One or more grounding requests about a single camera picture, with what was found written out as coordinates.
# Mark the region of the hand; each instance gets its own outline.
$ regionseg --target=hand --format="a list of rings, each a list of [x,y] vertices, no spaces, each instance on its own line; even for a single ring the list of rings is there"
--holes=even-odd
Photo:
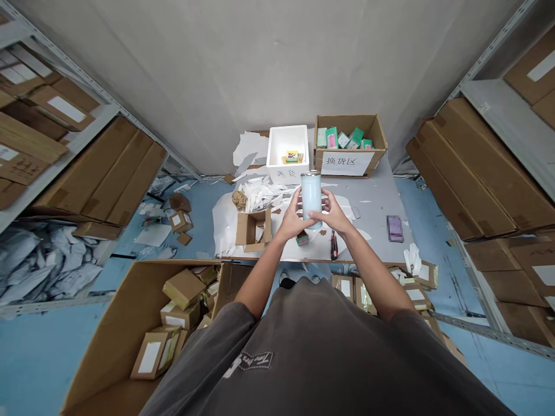
[[[301,193],[301,188],[299,187],[293,197],[291,198],[291,202],[289,203],[289,207],[285,211],[285,215],[283,216],[282,224],[279,226],[279,229],[276,232],[274,238],[280,239],[282,242],[286,242],[293,237],[297,237],[301,231],[305,228],[308,228],[315,223],[316,220],[306,220],[303,221],[297,215],[297,204],[299,203],[299,194]]]
[[[324,205],[322,209],[329,214],[319,213],[315,211],[310,211],[308,214],[311,218],[315,218],[319,221],[324,221],[332,229],[336,230],[338,233],[343,234],[353,228],[353,224],[347,219],[345,213],[337,203],[335,195],[322,188],[322,194],[328,197],[324,199]]]

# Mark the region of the white cylindrical bottle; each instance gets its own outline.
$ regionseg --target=white cylindrical bottle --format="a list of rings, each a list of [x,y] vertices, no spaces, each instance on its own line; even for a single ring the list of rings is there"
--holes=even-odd
[[[322,187],[321,174],[319,170],[310,170],[301,173],[302,192],[302,219],[309,220],[309,211],[322,212]],[[319,229],[322,222],[318,221],[308,229]]]

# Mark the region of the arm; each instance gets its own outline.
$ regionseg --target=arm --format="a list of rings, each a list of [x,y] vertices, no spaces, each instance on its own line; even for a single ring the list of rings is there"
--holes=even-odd
[[[282,256],[285,243],[305,228],[316,223],[316,220],[302,221],[297,216],[297,204],[299,202],[300,192],[301,189],[298,188],[291,198],[289,207],[283,216],[281,226],[235,297],[235,302],[243,303],[256,320],[262,317],[262,313],[266,307],[268,297],[270,296],[270,290],[272,289],[273,278],[276,275],[279,259]]]
[[[409,295],[387,270],[368,242],[345,217],[334,194],[325,189],[322,189],[322,193],[328,196],[324,200],[323,206],[328,214],[311,211],[309,215],[324,221],[345,240],[380,317],[389,322],[393,315],[400,310],[415,311]]]

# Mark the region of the concrete wall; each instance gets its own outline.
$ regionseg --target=concrete wall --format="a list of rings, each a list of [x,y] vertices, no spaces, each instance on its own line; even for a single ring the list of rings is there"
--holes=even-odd
[[[239,133],[378,113],[394,163],[520,0],[19,0],[202,173]]]

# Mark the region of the gray t-shirt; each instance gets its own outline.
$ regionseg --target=gray t-shirt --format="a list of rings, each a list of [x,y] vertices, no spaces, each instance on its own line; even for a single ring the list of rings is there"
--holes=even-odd
[[[327,280],[278,288],[195,331],[141,415],[512,415],[416,313],[389,324]]]

